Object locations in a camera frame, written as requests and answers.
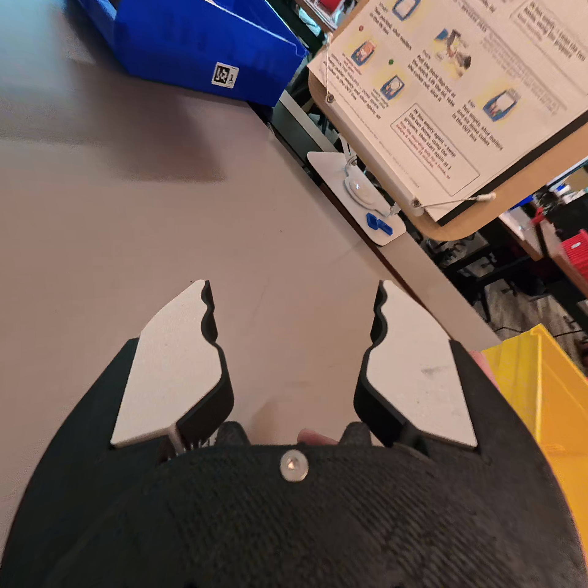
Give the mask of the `red crate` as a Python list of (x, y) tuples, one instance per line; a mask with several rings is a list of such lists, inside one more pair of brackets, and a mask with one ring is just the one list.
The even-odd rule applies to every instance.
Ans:
[(562, 241), (562, 250), (570, 265), (587, 281), (587, 231), (581, 229)]

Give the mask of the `white stand base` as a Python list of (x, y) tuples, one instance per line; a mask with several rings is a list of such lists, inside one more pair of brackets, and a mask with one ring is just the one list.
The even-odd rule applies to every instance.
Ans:
[[(307, 154), (307, 161), (374, 244), (380, 247), (388, 245), (407, 232), (398, 206), (389, 203), (365, 173), (343, 153), (311, 151)], [(366, 222), (368, 212), (389, 224), (393, 235), (371, 230)]]

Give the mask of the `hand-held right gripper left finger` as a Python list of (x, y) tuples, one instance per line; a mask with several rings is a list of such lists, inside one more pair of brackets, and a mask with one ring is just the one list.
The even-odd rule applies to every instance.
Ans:
[(209, 281), (199, 280), (143, 328), (111, 436), (117, 449), (155, 440), (172, 454), (202, 446), (234, 406), (224, 351), (217, 342)]

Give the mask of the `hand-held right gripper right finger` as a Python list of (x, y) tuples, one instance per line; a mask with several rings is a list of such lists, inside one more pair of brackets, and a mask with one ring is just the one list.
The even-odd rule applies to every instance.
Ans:
[(465, 450), (478, 442), (452, 349), (437, 320), (392, 281), (380, 281), (371, 344), (354, 394), (359, 420), (385, 447), (426, 450), (427, 441)]

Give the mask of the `yellow plastic bin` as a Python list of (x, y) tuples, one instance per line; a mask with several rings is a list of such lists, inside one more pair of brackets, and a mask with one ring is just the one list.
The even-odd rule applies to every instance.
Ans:
[(483, 351), (562, 488), (587, 555), (587, 378), (543, 325)]

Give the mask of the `blue plastic bin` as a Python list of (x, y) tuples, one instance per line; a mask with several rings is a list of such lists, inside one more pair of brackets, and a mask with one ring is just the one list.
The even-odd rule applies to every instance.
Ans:
[(274, 107), (307, 49), (267, 1), (79, 1), (134, 77)]

